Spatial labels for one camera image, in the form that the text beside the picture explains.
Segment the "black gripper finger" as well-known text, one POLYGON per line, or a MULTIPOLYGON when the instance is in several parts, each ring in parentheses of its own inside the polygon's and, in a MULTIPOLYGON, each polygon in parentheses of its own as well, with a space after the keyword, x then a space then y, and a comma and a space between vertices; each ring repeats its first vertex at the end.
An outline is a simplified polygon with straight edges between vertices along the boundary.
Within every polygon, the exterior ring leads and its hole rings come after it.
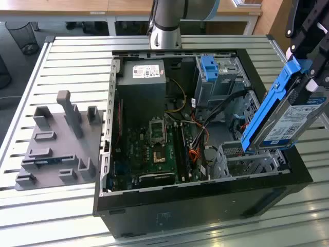
POLYGON ((292 1, 285 36, 290 39, 286 58, 304 59, 324 36, 317 24, 325 16, 325 1, 292 1))
POLYGON ((325 35, 309 71, 310 80, 306 85, 308 91, 316 91, 320 86, 328 87, 328 30, 322 24, 317 24, 317 28, 325 35))

